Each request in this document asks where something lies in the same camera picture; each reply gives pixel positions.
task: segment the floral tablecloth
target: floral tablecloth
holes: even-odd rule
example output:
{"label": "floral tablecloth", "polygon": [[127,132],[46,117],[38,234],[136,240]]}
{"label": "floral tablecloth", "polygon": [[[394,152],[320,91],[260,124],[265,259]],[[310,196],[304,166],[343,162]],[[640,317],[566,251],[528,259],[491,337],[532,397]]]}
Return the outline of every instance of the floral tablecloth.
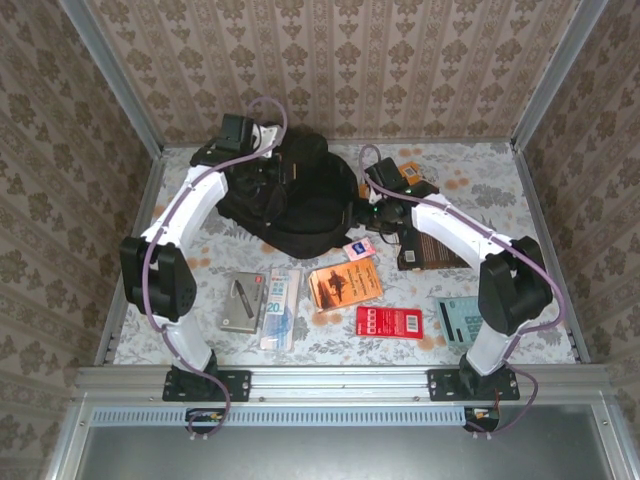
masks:
{"label": "floral tablecloth", "polygon": [[[513,238],[536,237],[533,221],[511,151],[506,143],[387,144],[379,145],[383,156],[396,163],[415,161],[422,175],[441,188],[454,204],[482,223]],[[330,150],[356,170],[360,145],[336,144]],[[194,148],[167,149],[166,171],[154,218],[162,213],[186,175]],[[397,247],[363,228],[350,236],[367,236],[377,254],[373,257],[384,286],[384,295],[368,304],[419,308],[424,316],[422,340],[378,339],[355,335],[355,307],[326,314],[315,313],[306,282],[317,268],[347,261],[342,250],[319,258],[296,260],[251,236],[215,209],[205,220],[186,252],[198,283],[193,308],[206,341],[215,349],[221,365],[434,365],[456,364],[464,352],[448,347],[436,317],[434,297],[477,294],[478,277],[471,269],[400,272]],[[235,271],[268,274],[274,267],[304,271],[295,320],[294,348],[269,352],[259,348],[259,334],[224,332],[219,328],[223,296],[229,275]],[[540,321],[555,318],[555,302]],[[529,335],[520,342],[514,363],[574,363],[568,336],[560,327]],[[130,306],[115,356],[116,364],[169,364],[171,355],[147,320]]]}

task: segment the book cover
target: book cover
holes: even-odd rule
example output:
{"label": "book cover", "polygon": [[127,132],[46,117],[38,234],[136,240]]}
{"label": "book cover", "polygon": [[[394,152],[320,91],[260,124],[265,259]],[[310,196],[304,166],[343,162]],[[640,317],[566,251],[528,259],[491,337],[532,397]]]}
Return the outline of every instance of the book cover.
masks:
{"label": "book cover", "polygon": [[382,295],[382,285],[371,258],[316,270],[309,276],[309,285],[319,312]]}

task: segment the wall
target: wall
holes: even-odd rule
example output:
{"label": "wall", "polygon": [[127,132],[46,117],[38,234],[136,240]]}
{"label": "wall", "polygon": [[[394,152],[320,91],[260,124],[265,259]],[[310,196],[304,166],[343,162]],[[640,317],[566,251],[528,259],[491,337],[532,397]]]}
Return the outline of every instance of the wall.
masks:
{"label": "wall", "polygon": [[55,1],[0,2],[0,478],[37,478],[93,363],[150,158]]}
{"label": "wall", "polygon": [[526,147],[590,353],[640,439],[640,3],[610,0]]}
{"label": "wall", "polygon": [[185,144],[260,94],[331,138],[508,137],[578,0],[88,3],[164,142]]}

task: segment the purple cable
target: purple cable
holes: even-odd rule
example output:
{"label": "purple cable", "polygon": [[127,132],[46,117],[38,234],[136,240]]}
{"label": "purple cable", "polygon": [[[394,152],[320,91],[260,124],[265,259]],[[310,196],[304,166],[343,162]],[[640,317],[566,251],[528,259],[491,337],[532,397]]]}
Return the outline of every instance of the purple cable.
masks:
{"label": "purple cable", "polygon": [[153,239],[151,240],[151,242],[149,243],[149,247],[147,248],[147,252],[145,253],[144,256],[144,260],[142,263],[142,301],[144,304],[144,311],[145,314],[147,316],[147,319],[149,320],[149,323],[151,324],[151,328],[153,328],[153,330],[155,330],[158,333],[162,334],[162,338],[164,340],[164,342],[167,345],[167,348],[169,348],[169,351],[171,352],[171,354],[176,357],[186,368],[187,370],[195,373],[196,375],[199,375],[203,378],[206,378],[207,380],[212,381],[217,387],[219,387],[225,397],[225,412],[222,415],[222,418],[220,419],[220,421],[218,422],[218,424],[211,430],[211,432],[209,432],[210,434],[216,433],[220,427],[222,427],[222,424],[224,423],[224,421],[227,418],[227,415],[229,414],[229,410],[231,409],[231,397],[229,396],[229,391],[227,390],[227,387],[224,386],[224,384],[222,382],[220,382],[220,380],[218,380],[217,378],[215,378],[212,375],[209,375],[208,373],[205,373],[201,370],[199,370],[198,368],[194,367],[193,365],[189,364],[185,359],[183,359],[180,354],[178,353],[178,350],[176,349],[175,345],[173,345],[173,343],[171,342],[171,339],[169,338],[169,336],[167,335],[167,326],[160,326],[158,325],[158,323],[156,322],[156,319],[153,316],[153,310],[151,308],[151,300],[149,298],[149,269],[151,267],[151,256],[153,255],[153,251],[155,250],[156,246],[158,245],[158,242],[160,241],[160,238],[162,237],[162,235],[165,232],[165,227],[169,226],[169,222],[171,222],[171,219],[173,218],[173,216],[176,214],[176,212],[178,211],[178,208],[180,208],[180,205],[182,205],[182,203],[184,202],[184,200],[187,198],[187,196],[189,195],[189,193],[191,193],[193,190],[195,190],[195,187],[205,178],[207,178],[209,175],[211,175],[214,172],[218,172],[220,170],[223,170],[225,168],[228,167],[232,167],[233,165],[238,165],[239,163],[244,163],[244,162],[249,162],[251,160],[255,160],[256,158],[260,158],[263,155],[269,153],[271,150],[273,150],[275,147],[277,147],[278,145],[280,145],[280,143],[282,142],[282,139],[284,138],[284,134],[287,131],[287,126],[288,126],[288,121],[287,121],[287,112],[285,111],[284,107],[282,106],[282,104],[280,102],[278,102],[277,100],[270,98],[270,97],[258,97],[255,100],[253,100],[249,106],[247,107],[248,111],[251,111],[251,109],[258,103],[263,102],[263,101],[267,101],[267,102],[271,102],[273,103],[276,107],[278,107],[278,109],[280,110],[280,114],[282,115],[282,130],[280,133],[280,135],[274,140],[274,143],[272,146],[270,147],[265,147],[262,150],[258,150],[254,153],[251,153],[249,155],[245,155],[243,157],[239,157],[239,158],[234,158],[233,160],[228,160],[226,162],[223,162],[219,165],[216,165],[215,167],[212,167],[208,170],[206,170],[205,172],[203,172],[202,174],[200,174],[198,177],[196,177],[196,179],[191,182],[190,188],[185,189],[182,194],[180,194],[180,196],[177,198],[177,200],[174,202],[173,206],[171,207],[171,209],[169,210],[169,212],[167,213],[165,219],[163,220],[160,228],[158,229],[158,231],[156,232],[156,235],[153,237]]}
{"label": "purple cable", "polygon": [[487,432],[484,428],[482,428],[477,423],[470,422],[470,421],[467,420],[467,424],[468,425],[471,425],[478,432],[486,433],[487,436],[489,436],[489,435],[497,435],[499,433],[504,433],[507,430],[513,428],[513,426],[516,423],[518,423],[522,419],[522,417],[524,417],[526,415],[526,413],[529,411],[529,409],[533,406],[533,402],[535,402],[536,397],[538,396],[538,387],[539,387],[539,385],[538,385],[538,381],[535,379],[535,377],[533,375],[531,375],[528,372],[525,372],[524,370],[521,370],[519,368],[514,367],[509,362],[504,362],[504,364],[508,368],[510,368],[511,370],[516,372],[518,375],[522,375],[523,377],[527,377],[531,381],[531,384],[533,385],[533,392],[531,392],[531,396],[529,397],[529,400],[527,400],[527,403],[524,405],[524,407],[522,407],[522,410],[520,410],[518,412],[518,415],[516,415],[516,418],[514,418],[512,421],[510,421],[504,427],[500,427],[500,428],[494,430],[493,432]]}
{"label": "purple cable", "polygon": [[[525,404],[524,408],[518,413],[516,418],[512,422],[510,422],[508,425],[505,425],[504,427],[500,427],[497,430],[491,432],[491,434],[505,432],[510,428],[512,428],[529,411],[529,409],[533,405],[533,402],[535,401],[538,395],[538,381],[533,377],[533,375],[509,364],[507,362],[507,359],[513,353],[514,349],[518,345],[518,342],[520,342],[520,338],[522,338],[522,335],[525,335],[527,333],[539,332],[541,330],[546,330],[549,328],[554,328],[562,322],[565,316],[565,310],[566,310],[564,295],[562,295],[562,292],[560,291],[560,288],[558,287],[556,282],[551,278],[551,276],[549,276],[549,274],[542,267],[540,267],[540,265],[538,265],[536,262],[528,258],[526,255],[518,252],[515,248],[513,248],[508,243],[503,242],[499,238],[494,237],[493,236],[494,232],[492,232],[491,230],[487,230],[482,227],[479,227],[478,225],[469,221],[467,218],[465,218],[463,215],[460,215],[456,211],[447,211],[446,205],[442,205],[441,203],[434,202],[426,198],[410,197],[409,195],[402,195],[399,193],[395,193],[375,183],[373,180],[371,180],[369,175],[367,175],[364,171],[364,154],[368,149],[372,149],[376,152],[376,155],[378,156],[378,161],[382,160],[382,154],[380,153],[380,149],[378,149],[378,147],[376,147],[375,145],[367,144],[362,147],[362,149],[360,150],[360,154],[358,155],[358,166],[360,167],[360,175],[362,175],[362,178],[369,184],[370,188],[380,193],[383,193],[389,197],[395,197],[400,200],[405,200],[409,202],[423,203],[425,205],[430,205],[432,207],[436,207],[436,208],[439,208],[440,210],[445,211],[446,213],[453,216],[463,224],[467,225],[471,229],[481,234],[484,238],[487,238],[490,241],[494,242],[499,247],[504,248],[507,252],[509,252],[514,257],[516,257],[518,260],[524,262],[526,265],[531,267],[538,275],[540,275],[540,277],[543,278],[544,281],[546,281],[549,284],[549,286],[553,290],[553,294],[556,297],[556,300],[558,301],[558,316],[556,317],[556,319],[552,322],[544,323],[542,325],[523,328],[521,331],[517,332],[515,338],[511,341],[511,344],[509,345],[509,347],[507,347],[507,350],[502,356],[502,361],[505,363],[505,365],[507,365],[515,373],[522,375],[524,377],[527,377],[533,384],[533,392],[531,393],[531,396],[529,397],[529,400]],[[478,431],[484,432],[484,429],[479,425],[476,425],[475,423],[472,423],[472,422],[468,422],[468,423]]]}

